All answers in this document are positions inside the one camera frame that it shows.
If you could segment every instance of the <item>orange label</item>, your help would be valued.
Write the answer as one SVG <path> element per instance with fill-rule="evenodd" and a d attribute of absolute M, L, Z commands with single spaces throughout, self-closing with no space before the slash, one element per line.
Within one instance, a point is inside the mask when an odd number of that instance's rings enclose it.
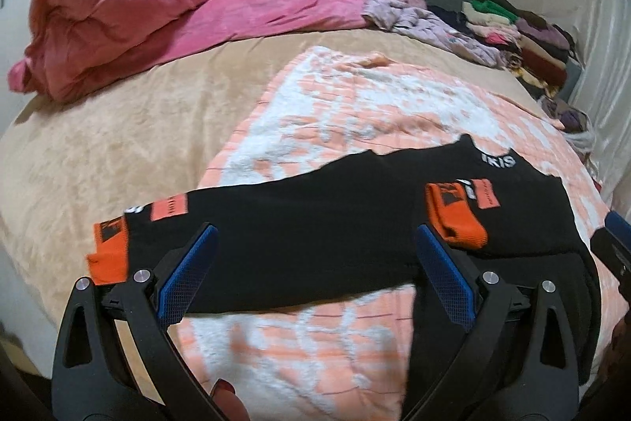
<path fill-rule="evenodd" d="M 151 205 L 151 221 L 157 221 L 178 214 L 186 214 L 189 211 L 188 197 L 185 194 L 158 200 Z"/>
<path fill-rule="evenodd" d="M 493 193 L 493 185 L 489 179 L 472 179 L 475 194 L 478 198 L 478 207 L 481 209 L 498 208 L 500 202 Z"/>

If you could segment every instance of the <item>fingernail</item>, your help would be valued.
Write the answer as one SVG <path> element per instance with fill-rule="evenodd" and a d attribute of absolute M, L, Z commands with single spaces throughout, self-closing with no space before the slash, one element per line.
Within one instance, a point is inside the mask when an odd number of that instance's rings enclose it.
<path fill-rule="evenodd" d="M 232 384 L 230 382 L 228 382 L 227 380 L 224 380 L 223 378 L 220 378 L 216 383 L 215 383 L 215 387 L 213 387 L 213 389 L 223 389 L 224 391 L 229 391 L 231 392 L 233 395 L 236 394 L 235 388 L 232 386 Z"/>

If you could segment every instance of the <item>pink blanket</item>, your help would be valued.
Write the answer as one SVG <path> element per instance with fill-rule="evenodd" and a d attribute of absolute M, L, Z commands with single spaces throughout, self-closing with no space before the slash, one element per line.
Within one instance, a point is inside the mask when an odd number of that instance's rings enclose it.
<path fill-rule="evenodd" d="M 228 40 L 366 26 L 364 0 L 32 0 L 9 88 L 72 102 Z"/>

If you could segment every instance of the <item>black shirt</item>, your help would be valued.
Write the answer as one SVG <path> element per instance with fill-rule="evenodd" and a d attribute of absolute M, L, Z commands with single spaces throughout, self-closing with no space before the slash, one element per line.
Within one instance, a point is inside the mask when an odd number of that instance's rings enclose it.
<path fill-rule="evenodd" d="M 585 382 L 599 331 L 600 289 L 561 179 L 538 172 L 514 151 L 485 154 L 469 135 L 386 156 L 366 151 L 284 180 L 192 191 L 187 214 L 157 221 L 149 204 L 125 215 L 129 272 L 154 267 L 209 221 L 219 229 L 220 251 L 190 312 L 288 307 L 415 282 L 410 378 L 421 369 L 414 386 L 420 391 L 463 336 L 441 318 L 444 310 L 416 259 L 414 230 L 427 223 L 425 184 L 482 178 L 499 207 L 469 202 L 488 233 L 488 244 L 471 254 L 474 262 L 515 284 L 549 279 L 557 285 Z"/>

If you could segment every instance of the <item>purple clothing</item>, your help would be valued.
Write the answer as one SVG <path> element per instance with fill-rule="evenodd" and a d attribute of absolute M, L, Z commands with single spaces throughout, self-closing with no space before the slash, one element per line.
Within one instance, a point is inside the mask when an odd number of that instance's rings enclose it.
<path fill-rule="evenodd" d="M 384 31 L 404 34 L 487 67 L 504 66 L 498 49 L 482 45 L 427 10 L 397 0 L 366 0 L 362 15 Z"/>
<path fill-rule="evenodd" d="M 548 25 L 548 29 L 540 30 L 532 27 L 524 19 L 517 19 L 515 23 L 519 32 L 534 36 L 537 40 L 544 41 L 550 45 L 554 45 L 564 51 L 570 50 L 570 44 L 567 43 L 565 36 L 563 36 L 557 28 Z"/>

